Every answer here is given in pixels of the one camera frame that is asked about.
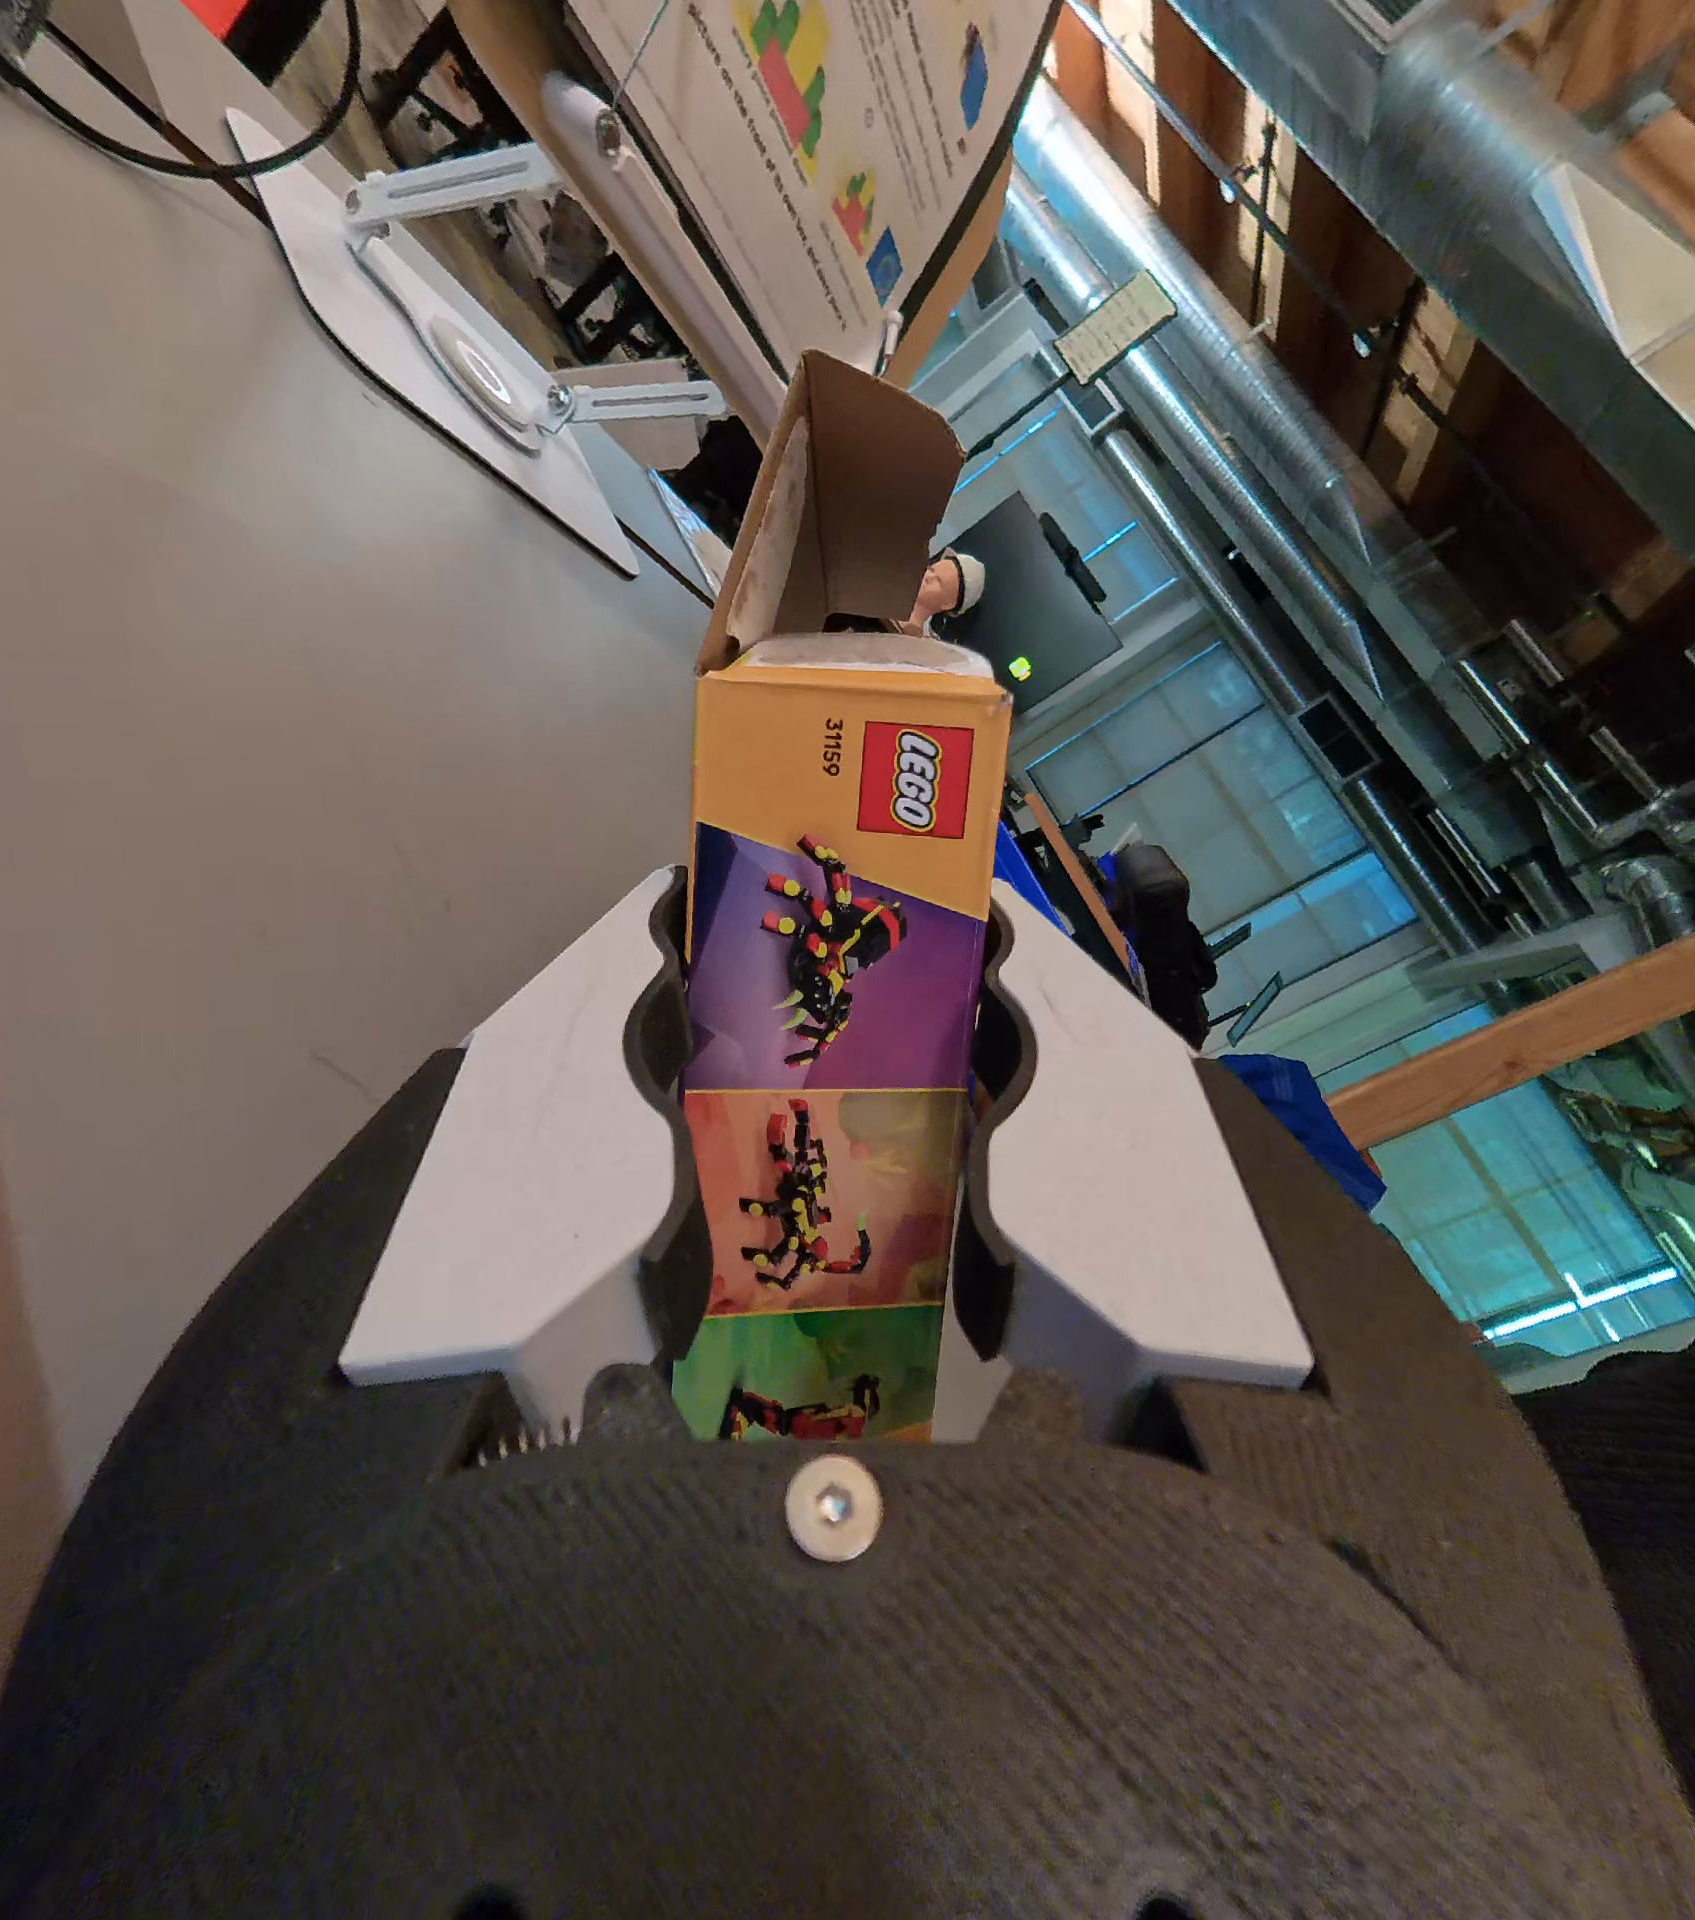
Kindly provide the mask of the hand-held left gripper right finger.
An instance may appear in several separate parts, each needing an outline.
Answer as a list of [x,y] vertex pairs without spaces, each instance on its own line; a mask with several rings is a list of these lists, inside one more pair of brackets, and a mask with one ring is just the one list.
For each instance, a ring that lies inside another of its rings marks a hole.
[[1298,1390],[1314,1353],[1196,1052],[1040,913],[990,921],[954,1259],[954,1441],[1068,1382],[1094,1438],[1148,1389]]

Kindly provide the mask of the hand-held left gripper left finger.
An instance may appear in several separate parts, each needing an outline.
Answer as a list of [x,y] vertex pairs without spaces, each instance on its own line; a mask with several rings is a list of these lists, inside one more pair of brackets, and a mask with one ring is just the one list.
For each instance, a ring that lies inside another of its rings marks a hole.
[[354,1386],[500,1377],[582,1428],[594,1377],[670,1368],[714,1241],[682,1106],[688,872],[656,871],[468,1038],[338,1365]]

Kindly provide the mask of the yellow lego set box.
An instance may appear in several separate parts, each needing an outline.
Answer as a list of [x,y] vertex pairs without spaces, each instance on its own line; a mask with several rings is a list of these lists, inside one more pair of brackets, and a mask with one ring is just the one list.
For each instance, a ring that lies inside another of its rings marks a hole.
[[938,413],[808,351],[698,663],[700,1438],[932,1434],[1012,711],[914,608],[960,467]]

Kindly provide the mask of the blue storage bin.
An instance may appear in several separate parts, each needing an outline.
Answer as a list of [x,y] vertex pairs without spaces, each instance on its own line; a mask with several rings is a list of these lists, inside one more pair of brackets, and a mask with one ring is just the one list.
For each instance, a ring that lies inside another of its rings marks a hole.
[[1002,823],[998,829],[996,882],[1014,890],[1024,902],[1046,916],[1066,939],[1074,939],[1074,925],[1060,908],[1054,907],[1040,872],[1006,823]]
[[1362,1212],[1376,1211],[1386,1196],[1386,1180],[1372,1156],[1352,1143],[1310,1069],[1258,1052],[1228,1052],[1216,1065],[1260,1100]]

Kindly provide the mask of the black office chair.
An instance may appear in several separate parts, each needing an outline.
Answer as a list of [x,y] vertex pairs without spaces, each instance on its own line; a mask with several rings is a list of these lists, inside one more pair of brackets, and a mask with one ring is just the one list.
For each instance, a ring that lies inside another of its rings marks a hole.
[[1176,861],[1132,838],[1110,854],[1110,911],[1140,963],[1152,1012],[1196,1052],[1210,1036],[1206,1007],[1216,958],[1192,916],[1192,887]]

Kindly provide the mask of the wooden beam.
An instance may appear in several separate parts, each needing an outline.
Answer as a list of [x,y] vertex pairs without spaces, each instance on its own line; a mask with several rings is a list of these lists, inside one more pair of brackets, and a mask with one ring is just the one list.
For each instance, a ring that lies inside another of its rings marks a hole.
[[1691,1012],[1695,933],[1338,1090],[1330,1108],[1366,1150]]

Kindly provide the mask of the dark computer monitor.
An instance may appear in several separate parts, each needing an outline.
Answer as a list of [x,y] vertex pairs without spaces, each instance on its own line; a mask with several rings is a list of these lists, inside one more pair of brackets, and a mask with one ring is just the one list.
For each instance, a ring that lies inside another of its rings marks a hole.
[[1098,576],[1024,492],[956,535],[954,552],[980,564],[984,584],[972,606],[938,616],[934,632],[992,667],[1018,718],[1120,655]]

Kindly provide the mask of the long silver pipe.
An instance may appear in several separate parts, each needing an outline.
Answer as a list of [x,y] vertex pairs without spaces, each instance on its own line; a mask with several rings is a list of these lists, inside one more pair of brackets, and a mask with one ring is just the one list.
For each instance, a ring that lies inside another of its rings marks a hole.
[[1118,364],[1114,393],[1474,856],[1536,915],[1578,919],[1456,668],[1488,642],[1484,615],[1044,79],[1012,139],[1002,234],[1070,324],[1140,275],[1166,293],[1172,319]]

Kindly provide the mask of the hanging paper sign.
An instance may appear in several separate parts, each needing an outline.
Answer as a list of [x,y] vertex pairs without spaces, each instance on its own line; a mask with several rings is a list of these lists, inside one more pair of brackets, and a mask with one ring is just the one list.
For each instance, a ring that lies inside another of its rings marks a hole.
[[1056,337],[1054,351],[1068,379],[1086,389],[1176,316],[1176,300],[1160,279],[1144,268]]

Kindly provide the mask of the white poster stand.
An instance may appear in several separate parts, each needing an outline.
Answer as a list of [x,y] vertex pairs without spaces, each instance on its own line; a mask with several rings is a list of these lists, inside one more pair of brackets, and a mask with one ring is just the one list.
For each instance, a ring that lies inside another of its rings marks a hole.
[[[226,111],[238,155],[290,275],[314,319],[360,372],[402,398],[632,579],[638,562],[588,454],[628,421],[744,421],[768,435],[788,376],[756,343],[688,237],[668,190],[606,100],[564,75],[542,86],[550,143],[374,173],[332,187],[256,117]],[[482,211],[564,184],[586,206],[702,367],[702,379],[602,387],[550,372],[470,295],[434,285],[398,233],[450,212]]]

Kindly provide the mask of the large silver ventilation duct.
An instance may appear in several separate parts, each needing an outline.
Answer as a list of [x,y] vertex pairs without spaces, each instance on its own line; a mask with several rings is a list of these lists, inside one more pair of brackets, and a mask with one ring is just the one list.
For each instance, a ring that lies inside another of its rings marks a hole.
[[1390,231],[1436,248],[1444,299],[1560,414],[1628,380],[1695,430],[1695,21],[1610,47],[1624,73],[1584,114],[1516,35],[1432,4],[1394,38],[1370,148]]

